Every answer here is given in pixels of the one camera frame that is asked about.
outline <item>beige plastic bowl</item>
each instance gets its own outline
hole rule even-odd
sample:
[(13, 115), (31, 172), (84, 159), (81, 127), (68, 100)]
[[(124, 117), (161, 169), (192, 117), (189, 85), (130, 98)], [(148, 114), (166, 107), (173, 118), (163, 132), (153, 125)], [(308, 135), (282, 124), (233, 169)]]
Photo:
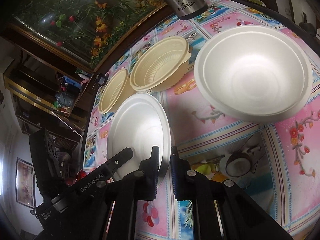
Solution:
[(134, 93), (135, 91), (129, 82), (128, 71), (126, 69), (119, 70), (102, 93), (98, 107), (99, 112), (101, 114), (115, 113), (119, 106)]
[(165, 38), (139, 58), (131, 72), (130, 84), (136, 91), (166, 90), (186, 73), (190, 57), (189, 44), (184, 38)]

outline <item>white bowl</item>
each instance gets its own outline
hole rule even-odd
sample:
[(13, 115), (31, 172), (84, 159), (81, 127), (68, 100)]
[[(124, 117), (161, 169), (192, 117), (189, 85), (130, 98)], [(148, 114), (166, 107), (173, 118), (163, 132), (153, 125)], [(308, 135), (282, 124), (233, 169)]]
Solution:
[(186, 39), (174, 36), (157, 42), (138, 60), (130, 75), (136, 91), (163, 91), (174, 86), (186, 73), (191, 57)]
[(246, 25), (213, 36), (194, 67), (199, 91), (221, 112), (270, 123), (296, 114), (312, 90), (307, 55), (269, 27)]
[(113, 117), (108, 134), (108, 159), (126, 147), (133, 157), (114, 174), (115, 180), (139, 168), (142, 160), (150, 158), (153, 146), (159, 147), (158, 185), (167, 173), (171, 154), (171, 135), (167, 116), (161, 104), (147, 93), (129, 97)]
[(119, 106), (131, 95), (135, 90), (130, 85), (128, 71), (126, 69), (119, 70), (108, 82), (102, 92), (98, 110), (101, 114), (107, 112), (115, 113)]

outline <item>framed painting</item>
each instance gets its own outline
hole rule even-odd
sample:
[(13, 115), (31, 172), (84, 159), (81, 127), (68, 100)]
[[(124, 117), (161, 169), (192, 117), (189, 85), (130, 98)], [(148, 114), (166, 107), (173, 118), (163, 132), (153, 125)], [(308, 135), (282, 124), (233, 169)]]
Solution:
[(35, 180), (32, 164), (17, 158), (16, 200), (21, 205), (29, 208), (36, 207)]

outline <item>metal bolt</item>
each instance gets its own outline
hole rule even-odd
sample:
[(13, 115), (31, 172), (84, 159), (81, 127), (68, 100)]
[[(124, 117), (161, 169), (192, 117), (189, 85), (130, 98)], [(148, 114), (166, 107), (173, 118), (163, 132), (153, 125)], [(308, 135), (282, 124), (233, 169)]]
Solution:
[(187, 171), (187, 175), (188, 175), (189, 177), (193, 177), (193, 176), (196, 176), (196, 175), (197, 175), (197, 172), (194, 171), (194, 170), (188, 170), (188, 171)]
[(97, 187), (104, 187), (107, 183), (104, 181), (104, 180), (99, 180), (97, 183), (96, 183), (96, 186)]
[(141, 171), (141, 170), (137, 170), (137, 171), (135, 171), (134, 173), (133, 173), (133, 175), (135, 176), (135, 177), (142, 177), (143, 175), (144, 175), (144, 172), (143, 171)]
[(233, 186), (233, 181), (231, 179), (227, 179), (224, 181), (224, 185), (226, 185), (227, 187), (232, 187)]

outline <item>table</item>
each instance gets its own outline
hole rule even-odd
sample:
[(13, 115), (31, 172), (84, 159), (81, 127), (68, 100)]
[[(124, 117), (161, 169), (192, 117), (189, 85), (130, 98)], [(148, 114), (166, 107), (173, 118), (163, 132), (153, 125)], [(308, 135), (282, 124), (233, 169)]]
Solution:
[[(180, 157), (209, 179), (232, 179), (295, 235), (320, 216), (320, 58), (294, 32), (256, 9), (231, 0), (206, 2), (209, 9), (202, 15), (188, 21), (174, 16), (145, 35), (108, 71), (109, 78), (123, 68), (130, 73), (138, 58), (163, 38), (184, 37), (193, 48), (187, 73), (166, 91), (149, 91), (166, 111)], [(226, 116), (196, 87), (192, 70), (201, 47), (217, 33), (248, 24), (269, 26), (289, 36), (311, 62), (312, 94), (300, 112), (283, 122), (261, 125)], [(113, 113), (98, 111), (102, 90), (95, 98), (84, 149), (84, 170), (88, 172), (107, 160)], [(230, 173), (235, 176), (240, 171), (229, 166), (230, 156), (244, 156), (242, 161), (251, 163), (250, 171), (231, 177)], [(151, 226), (143, 220), (143, 204), (139, 202), (137, 208), (137, 239), (193, 239), (190, 203), (174, 199), (170, 170), (150, 203), (158, 210), (158, 224)]]

